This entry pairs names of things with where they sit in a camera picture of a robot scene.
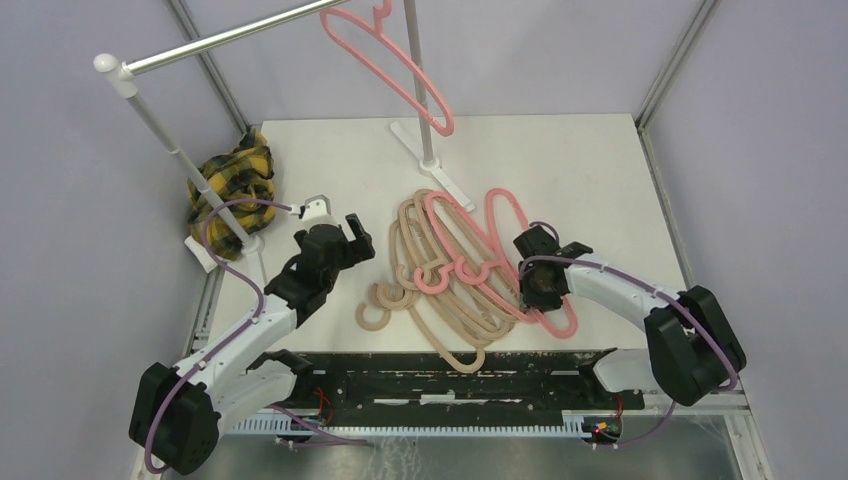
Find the grey rack far pole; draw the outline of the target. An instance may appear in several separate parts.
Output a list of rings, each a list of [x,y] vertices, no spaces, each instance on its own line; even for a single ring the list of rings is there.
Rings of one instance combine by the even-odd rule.
[[[421,45],[420,45],[420,37],[419,37],[419,27],[418,27],[418,18],[417,18],[417,10],[416,3],[414,0],[404,0],[404,14],[405,14],[405,22],[406,22],[406,30],[408,36],[408,45],[410,58],[414,62],[414,64],[423,71],[423,62],[422,62],[422,53],[421,53]],[[429,108],[427,105],[427,89],[425,87],[424,81],[418,76],[414,77],[414,88],[416,100],[419,104],[424,108],[426,113],[429,112]],[[425,171],[433,170],[437,166],[437,162],[433,152],[433,142],[431,138],[431,126],[428,123],[424,114],[419,114],[419,130],[420,130],[420,140],[422,146],[422,160],[420,161],[420,166]]]

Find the white rack left pole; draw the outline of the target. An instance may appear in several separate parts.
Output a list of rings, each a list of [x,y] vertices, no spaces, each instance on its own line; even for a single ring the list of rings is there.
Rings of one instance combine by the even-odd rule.
[[[175,158],[187,174],[188,179],[197,191],[212,207],[221,207],[223,200],[214,191],[208,180],[194,165],[189,156],[179,146],[178,142],[168,132],[161,119],[154,113],[146,100],[139,93],[134,77],[128,66],[108,53],[98,54],[93,60],[93,66],[102,74],[117,94],[123,98],[141,118],[147,128],[154,134],[165,150]]]

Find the beige plastic hanger bottom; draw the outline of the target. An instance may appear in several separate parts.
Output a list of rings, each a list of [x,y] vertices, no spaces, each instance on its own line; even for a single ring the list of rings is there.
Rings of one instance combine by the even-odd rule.
[[[484,365],[486,360],[486,352],[483,347],[474,347],[475,357],[471,363],[462,363],[454,353],[449,350],[446,345],[433,333],[427,326],[423,317],[416,309],[416,304],[420,299],[420,293],[417,291],[407,292],[407,299],[400,300],[399,306],[387,306],[377,299],[376,293],[369,294],[369,303],[360,302],[355,310],[354,318],[357,325],[363,330],[369,332],[377,332],[387,327],[392,319],[392,313],[395,311],[404,310],[408,312],[418,330],[423,334],[434,351],[447,362],[455,371],[462,374],[473,374],[478,372]],[[366,319],[365,312],[369,306],[372,306],[381,312],[380,319],[372,322]]]

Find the white rack foot far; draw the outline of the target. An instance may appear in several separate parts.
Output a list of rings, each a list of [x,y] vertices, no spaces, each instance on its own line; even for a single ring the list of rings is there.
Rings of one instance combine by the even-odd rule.
[[[435,154],[431,127],[424,134],[424,127],[420,125],[419,132],[413,134],[404,122],[396,120],[389,124],[389,130],[412,155],[421,175],[434,180],[466,212],[476,209],[475,203],[443,169],[441,159]]]

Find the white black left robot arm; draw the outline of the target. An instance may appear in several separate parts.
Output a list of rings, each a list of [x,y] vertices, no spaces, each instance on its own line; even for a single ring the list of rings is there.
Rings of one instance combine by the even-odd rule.
[[[191,474],[233,426],[278,402],[300,407],[312,399],[315,382],[296,355],[270,348],[326,303],[341,271],[374,258],[372,237],[358,216],[345,221],[312,222],[298,231],[299,254],[242,320],[177,364],[154,363],[142,374],[129,437],[161,461],[152,473]]]

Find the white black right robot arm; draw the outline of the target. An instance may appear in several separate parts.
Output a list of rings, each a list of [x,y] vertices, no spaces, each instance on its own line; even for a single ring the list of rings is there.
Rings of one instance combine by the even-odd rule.
[[[747,358],[717,297],[695,285],[676,290],[649,283],[607,262],[580,242],[560,244],[542,226],[513,241],[522,257],[522,304],[540,312],[562,308],[567,296],[588,299],[639,329],[643,349],[615,348],[588,363],[577,382],[580,400],[602,408],[617,393],[660,390],[693,406],[703,397],[734,389]]]

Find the metal rack top bar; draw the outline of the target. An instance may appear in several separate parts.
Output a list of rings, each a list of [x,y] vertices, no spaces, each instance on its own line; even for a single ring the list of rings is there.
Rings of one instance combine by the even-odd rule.
[[[298,20],[322,10],[346,3],[346,0],[321,0],[297,6],[259,20],[248,22],[230,29],[210,34],[184,45],[139,59],[126,64],[126,69],[133,76],[156,70],[177,61],[199,55],[219,46],[232,43],[242,38]]]

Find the white rack foot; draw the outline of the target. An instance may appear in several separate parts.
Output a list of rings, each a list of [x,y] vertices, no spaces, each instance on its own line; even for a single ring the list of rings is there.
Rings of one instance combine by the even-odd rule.
[[[419,132],[413,134],[404,122],[396,120],[389,124],[389,130],[412,155],[421,175],[434,180],[466,212],[476,209],[475,203],[443,169],[441,159],[435,154],[431,127],[424,134],[424,127],[420,125]]]
[[[195,240],[192,236],[188,236],[184,239],[184,245],[192,253],[206,273],[212,272],[218,266],[212,255],[206,250],[202,243]],[[264,286],[268,279],[264,260],[262,258],[264,246],[265,244],[262,238],[258,235],[254,235],[250,238],[246,245],[242,244],[235,250],[234,253],[225,253],[220,257],[220,260],[227,264],[234,261],[244,260],[247,266],[246,276],[257,285]]]

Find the white rack foot near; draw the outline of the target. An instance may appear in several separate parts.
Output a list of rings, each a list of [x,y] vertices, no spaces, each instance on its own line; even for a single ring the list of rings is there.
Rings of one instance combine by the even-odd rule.
[[[206,250],[202,243],[195,240],[192,236],[188,236],[184,239],[184,245],[192,253],[206,273],[212,272],[218,266],[212,255]],[[264,246],[265,244],[262,238],[258,235],[254,235],[250,238],[246,245],[242,244],[235,250],[234,253],[225,253],[220,257],[220,260],[227,264],[234,261],[244,260],[247,266],[246,276],[257,285],[264,286],[268,279],[264,260],[262,258]]]

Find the yellow plaid cloth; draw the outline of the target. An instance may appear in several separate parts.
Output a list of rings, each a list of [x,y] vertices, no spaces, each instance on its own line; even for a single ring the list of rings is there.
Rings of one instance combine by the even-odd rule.
[[[230,152],[204,162],[200,171],[224,202],[275,198],[274,159],[266,138],[256,128],[251,129]],[[276,216],[273,208],[253,202],[234,205],[231,211],[248,234],[268,227]],[[242,245],[224,222],[222,214],[211,221],[206,238],[220,257],[234,253]]]

